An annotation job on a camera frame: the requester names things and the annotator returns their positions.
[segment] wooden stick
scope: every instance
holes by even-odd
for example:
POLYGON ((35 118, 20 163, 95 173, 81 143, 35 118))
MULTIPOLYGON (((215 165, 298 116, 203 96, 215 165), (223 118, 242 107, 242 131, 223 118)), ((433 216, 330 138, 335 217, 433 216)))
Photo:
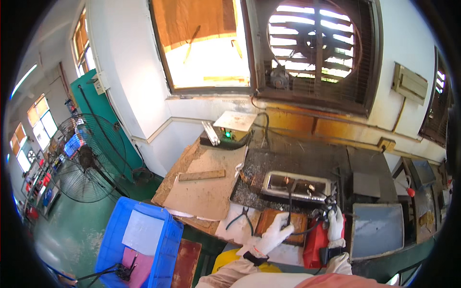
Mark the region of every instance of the wooden stick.
POLYGON ((179 181, 193 181, 193 180, 203 180, 203 179, 222 178, 222 177, 226 177, 226 170, 224 169, 215 170, 215 171, 179 174, 179 181))

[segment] blue box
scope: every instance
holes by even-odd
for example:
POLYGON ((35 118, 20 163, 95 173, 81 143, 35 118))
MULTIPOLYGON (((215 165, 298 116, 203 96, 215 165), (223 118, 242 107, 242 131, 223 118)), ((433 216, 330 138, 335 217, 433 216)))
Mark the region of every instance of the blue box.
MULTIPOLYGON (((165 221, 155 252, 150 276, 143 283, 142 287, 170 287, 184 225, 175 221, 173 216, 162 207, 149 205, 126 197, 120 197, 117 201, 109 223, 107 223, 98 259, 96 260, 95 272, 101 272, 114 264, 122 263, 123 252, 126 247, 122 244, 122 239, 132 210, 165 221)), ((100 280, 110 288, 127 287, 114 273, 102 275, 100 280)))

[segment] window frame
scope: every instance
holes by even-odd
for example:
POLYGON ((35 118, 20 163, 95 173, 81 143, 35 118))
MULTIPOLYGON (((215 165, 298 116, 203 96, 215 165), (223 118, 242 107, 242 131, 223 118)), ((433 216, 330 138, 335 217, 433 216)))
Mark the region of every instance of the window frame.
POLYGON ((86 8, 85 7, 83 7, 82 12, 80 13, 80 16, 78 17, 78 21, 74 29, 74 34, 72 35, 72 50, 73 50, 72 54, 73 54, 75 68, 76 68, 78 77, 81 77, 90 71, 90 68, 88 67, 88 58, 87 58, 88 49, 91 47, 89 43, 88 32, 86 32, 88 40, 83 45, 83 52, 81 55, 78 55, 76 36, 77 36, 77 32, 81 30, 82 25, 84 25, 85 29, 88 28, 86 25, 86 8), (82 66, 83 74, 80 72, 80 69, 79 69, 80 65, 82 66))
MULTIPOLYGON (((23 150, 24 144, 25 144, 25 142, 27 141, 27 134, 26 134, 26 132, 25 132, 25 130, 24 130, 24 126, 23 126, 22 122, 19 122, 17 128, 14 130, 13 137, 16 138, 16 141, 17 141, 17 143, 18 143, 18 145, 19 145, 18 153, 15 155, 16 161, 18 162, 19 167, 21 167, 21 170, 22 170, 23 172, 27 172, 27 171, 30 169, 30 166, 32 165, 32 163, 29 161, 29 159, 27 158, 27 155, 24 153, 24 150, 23 150), (24 134, 24 138, 23 138, 23 139, 25 139, 25 141, 22 143, 22 145, 21 145, 21 142, 22 142, 22 141, 19 141, 18 135, 16 134, 16 131, 18 130, 19 127, 21 127, 21 129, 22 129, 23 134, 24 134), (22 167, 21 163, 19 162, 19 156, 21 155, 21 153, 26 157, 26 159, 27 159, 27 161, 28 161, 28 163, 29 163, 29 169, 27 169, 27 170, 24 170, 24 168, 22 167)), ((13 155, 14 155, 14 154, 15 154, 15 153, 14 153, 14 149, 13 149, 13 147, 11 146, 12 141, 13 141, 13 137, 12 137, 11 140, 10 140, 10 147, 11 147, 11 150, 12 150, 13 155)))
POLYGON ((42 151, 45 151, 46 148, 49 146, 50 141, 51 141, 51 138, 53 137, 54 134, 51 135, 51 136, 48 134, 48 131, 47 131, 47 129, 45 128, 45 125, 43 124, 42 119, 45 117, 45 115, 46 115, 47 113, 50 113, 50 117, 51 117, 51 119, 53 120, 54 126, 56 127, 56 131, 58 130, 58 126, 56 125, 56 121, 54 120, 53 115, 51 114, 50 106, 48 105, 48 101, 47 101, 47 99, 46 99, 46 97, 45 97, 45 94, 40 95, 40 97, 37 98, 37 100, 34 102, 34 104, 32 104, 32 106, 30 107, 30 109, 36 108, 36 107, 37 107, 37 103, 40 102, 40 101, 42 101, 42 99, 44 99, 44 100, 46 101, 46 104, 47 104, 48 109, 43 113, 42 116, 39 115, 39 119, 37 120, 37 122, 35 123, 35 125, 32 125, 32 123, 30 123, 29 116, 27 116, 27 120, 29 121, 29 124, 30 124, 31 127, 32 127, 32 131, 34 130, 35 126, 37 126, 37 124, 38 124, 39 122, 42 124, 43 130, 45 131, 45 133, 46 133, 47 136, 48 136, 48 143, 46 144, 46 146, 45 146, 44 148, 41 147, 40 143, 39 143, 39 146, 40 146, 40 149, 41 149, 42 151))
MULTIPOLYGON (((432 93, 431 93, 431 99, 429 101, 429 105, 427 106, 427 110, 426 110, 426 114, 424 116, 424 120, 421 124, 421 128, 420 128, 420 131, 419 131, 419 136, 429 140, 429 141, 432 141, 440 146, 442 146, 443 148, 446 147, 446 139, 442 139, 442 136, 438 135, 437 132, 435 132, 437 135, 436 137, 432 136, 432 135, 429 135, 427 134, 427 130, 428 130, 428 125, 429 125, 429 115, 431 113, 431 109, 432 109, 432 104, 434 102, 434 98, 435 98, 435 95, 436 93, 438 93, 436 91, 436 87, 437 87, 437 72, 439 71, 439 63, 442 64, 442 68, 445 70, 445 80, 443 81, 443 92, 442 94, 440 95, 446 95, 447 97, 447 101, 449 101, 449 98, 453 98, 453 94, 452 94, 452 91, 451 91, 451 86, 450 86, 450 82, 448 81, 449 80, 449 74, 448 74, 448 71, 446 71, 446 65, 445 63, 443 62, 442 60, 442 55, 440 54, 440 51, 437 49, 437 47, 434 47, 434 53, 435 53, 435 65, 434 65, 434 79, 433 79, 433 83, 432 83, 432 93)), ((442 116, 442 119, 446 117, 448 119, 448 109, 444 112, 444 115, 442 116)))
POLYGON ((364 96, 363 104, 352 101, 329 101, 318 98, 310 98, 303 95, 302 92, 290 90, 287 93, 278 90, 263 90, 260 100, 278 101, 284 104, 297 105, 307 109, 313 109, 334 114, 352 114, 359 117, 368 118, 370 116, 381 74, 383 60, 383 22, 381 16, 381 6, 379 1, 367 1, 370 5, 371 18, 371 59, 373 64, 368 73, 368 87, 364 96))
POLYGON ((166 61, 165 51, 160 42, 159 30, 157 27, 157 21, 154 14, 154 6, 152 0, 148 0, 148 6, 150 11, 150 17, 152 22, 152 27, 154 29, 155 36, 155 45, 157 47, 157 52, 160 56, 160 61, 163 66, 163 70, 166 77, 166 83, 168 89, 172 96, 181 96, 181 95, 211 95, 211 94, 252 94, 256 90, 256 72, 254 67, 254 52, 253 52, 253 43, 251 39, 251 32, 249 27, 249 18, 248 18, 248 9, 245 0, 241 1, 242 5, 242 17, 243 17, 243 28, 245 31, 245 41, 247 45, 247 57, 248 57, 248 69, 250 71, 250 85, 248 87, 190 87, 190 88, 174 88, 173 78, 171 77, 170 67, 166 61))

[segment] gray metal tray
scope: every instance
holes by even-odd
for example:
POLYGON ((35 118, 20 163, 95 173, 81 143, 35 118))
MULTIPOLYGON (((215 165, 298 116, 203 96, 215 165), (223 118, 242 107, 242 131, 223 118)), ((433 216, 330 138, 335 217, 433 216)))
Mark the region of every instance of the gray metal tray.
POLYGON ((403 248, 404 226, 400 204, 353 204, 351 260, 389 255, 403 248))

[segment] pink paper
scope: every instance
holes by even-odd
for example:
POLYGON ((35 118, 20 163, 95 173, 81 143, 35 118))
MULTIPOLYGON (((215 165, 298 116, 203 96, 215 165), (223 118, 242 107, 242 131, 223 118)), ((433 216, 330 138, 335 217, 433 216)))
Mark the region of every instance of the pink paper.
MULTIPOLYGON (((131 263, 133 263, 133 259, 136 256, 136 251, 132 250, 128 247, 125 247, 123 251, 123 259, 122 264, 125 267, 130 268, 131 263)), ((152 256, 146 256, 144 254, 139 253, 138 257, 136 258, 135 264, 136 268, 134 268, 133 273, 131 274, 130 281, 125 282, 128 284, 129 288, 140 288, 141 285, 146 281, 146 279, 150 275, 150 271, 152 269, 152 263, 154 262, 154 258, 152 256)))

